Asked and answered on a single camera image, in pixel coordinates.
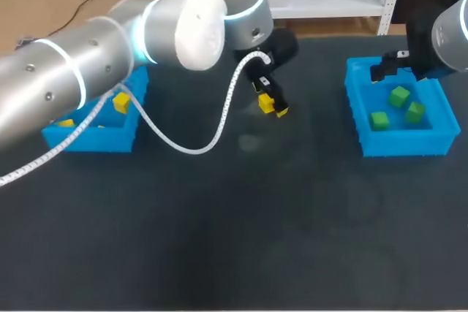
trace white joint cap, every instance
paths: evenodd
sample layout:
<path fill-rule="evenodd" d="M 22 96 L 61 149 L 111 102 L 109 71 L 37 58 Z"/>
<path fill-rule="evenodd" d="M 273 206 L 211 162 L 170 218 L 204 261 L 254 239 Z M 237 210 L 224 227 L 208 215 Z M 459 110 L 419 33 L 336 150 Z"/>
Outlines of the white joint cap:
<path fill-rule="evenodd" d="M 224 48 L 224 0 L 187 0 L 175 29 L 175 52 L 186 69 L 205 71 Z"/>

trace yellow cube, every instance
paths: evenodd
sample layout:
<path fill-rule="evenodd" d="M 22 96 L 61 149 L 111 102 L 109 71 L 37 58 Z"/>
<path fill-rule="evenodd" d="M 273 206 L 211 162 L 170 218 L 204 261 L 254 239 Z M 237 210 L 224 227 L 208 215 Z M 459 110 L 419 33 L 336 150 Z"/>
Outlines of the yellow cube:
<path fill-rule="evenodd" d="M 112 102 L 114 103 L 114 109 L 116 109 L 116 111 L 125 115 L 129 112 L 130 96 L 124 92 L 117 94 L 116 97 L 112 99 Z"/>
<path fill-rule="evenodd" d="M 75 127 L 75 122 L 72 119 L 59 121 L 56 123 L 60 127 Z"/>
<path fill-rule="evenodd" d="M 274 103 L 275 101 L 267 93 L 258 96 L 258 105 L 264 113 L 272 113 L 275 110 Z"/>

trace black table surface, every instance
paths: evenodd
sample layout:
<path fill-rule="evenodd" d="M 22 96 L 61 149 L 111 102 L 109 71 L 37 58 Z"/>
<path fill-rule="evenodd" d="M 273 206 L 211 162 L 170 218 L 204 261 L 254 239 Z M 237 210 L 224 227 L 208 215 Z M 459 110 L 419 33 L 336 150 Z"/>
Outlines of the black table surface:
<path fill-rule="evenodd" d="M 467 308 L 468 134 L 446 157 L 365 159 L 344 90 L 349 57 L 403 48 L 303 40 L 281 119 L 240 80 L 206 155 L 141 123 L 132 154 L 62 154 L 0 189 L 0 309 Z M 152 69 L 148 113 L 204 146 L 234 67 Z M 468 80 L 442 85 L 464 129 Z M 45 150 L 31 137 L 0 172 Z"/>

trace blue plastic bin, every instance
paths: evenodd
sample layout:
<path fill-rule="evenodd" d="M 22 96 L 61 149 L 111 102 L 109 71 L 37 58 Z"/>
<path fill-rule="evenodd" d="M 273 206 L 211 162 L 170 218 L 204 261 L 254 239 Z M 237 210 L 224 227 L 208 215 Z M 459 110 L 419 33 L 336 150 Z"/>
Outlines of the blue plastic bin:
<path fill-rule="evenodd" d="M 381 62 L 376 58 L 350 58 L 344 82 L 359 134 L 364 156 L 429 156 L 446 155 L 460 134 L 460 126 L 438 80 L 416 81 L 411 72 L 398 70 L 372 84 L 370 67 Z M 411 92 L 402 109 L 388 103 L 390 92 L 397 86 Z M 407 123 L 405 113 L 411 102 L 426 106 L 420 124 Z M 374 132 L 369 123 L 371 113 L 383 111 L 390 119 L 387 131 Z"/>
<path fill-rule="evenodd" d="M 148 73 L 145 68 L 133 72 L 125 82 L 138 101 L 143 104 L 148 85 Z M 80 124 L 96 105 L 97 100 L 89 102 L 83 108 L 76 110 L 59 121 L 73 119 L 76 125 Z M 91 125 L 74 141 L 65 151 L 74 152 L 105 152 L 130 153 L 132 152 L 135 133 L 140 120 L 140 113 L 130 103 L 128 113 L 122 114 L 114 110 L 112 98 L 109 98 L 101 112 Z M 62 142 L 73 131 L 73 128 L 60 127 L 51 124 L 42 130 L 47 144 L 53 148 Z"/>

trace green cube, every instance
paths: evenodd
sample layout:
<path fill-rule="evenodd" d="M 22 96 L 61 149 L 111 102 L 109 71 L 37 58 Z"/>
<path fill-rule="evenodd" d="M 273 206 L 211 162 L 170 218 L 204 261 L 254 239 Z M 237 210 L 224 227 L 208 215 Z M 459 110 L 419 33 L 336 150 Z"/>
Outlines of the green cube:
<path fill-rule="evenodd" d="M 409 106 L 405 119 L 408 123 L 418 124 L 421 122 L 423 115 L 426 111 L 426 106 L 420 104 L 419 102 L 412 102 Z"/>
<path fill-rule="evenodd" d="M 386 113 L 372 113 L 369 121 L 372 130 L 376 132 L 386 131 L 390 126 L 390 121 Z"/>
<path fill-rule="evenodd" d="M 409 97 L 410 91 L 399 85 L 390 93 L 390 98 L 388 99 L 388 102 L 390 102 L 394 107 L 401 109 L 403 105 L 408 101 Z"/>

